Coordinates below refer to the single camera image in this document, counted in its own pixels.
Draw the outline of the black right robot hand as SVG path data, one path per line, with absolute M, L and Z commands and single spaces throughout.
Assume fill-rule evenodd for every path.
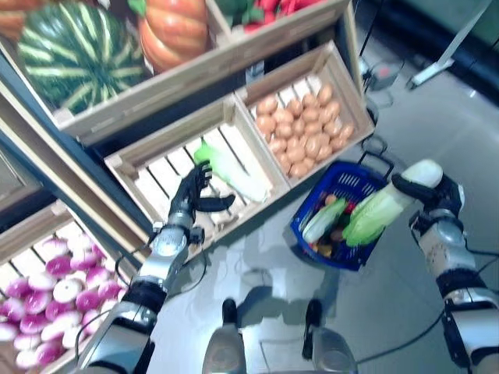
M 464 206 L 460 185 L 446 174 L 442 175 L 441 181 L 433 188 L 426 187 L 422 183 L 411 182 L 400 174 L 392 175 L 391 182 L 398 191 L 419 200 L 426 212 L 442 209 L 458 217 Z

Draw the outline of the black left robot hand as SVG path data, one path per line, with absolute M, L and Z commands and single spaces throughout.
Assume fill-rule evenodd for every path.
M 206 160 L 197 164 L 180 182 L 178 190 L 171 201 L 168 215 L 184 213 L 194 221 L 196 212 L 213 213 L 227 210 L 235 201 L 233 193 L 222 197 L 201 196 L 202 190 L 208 187 L 211 178 L 212 168 L 210 161 Z

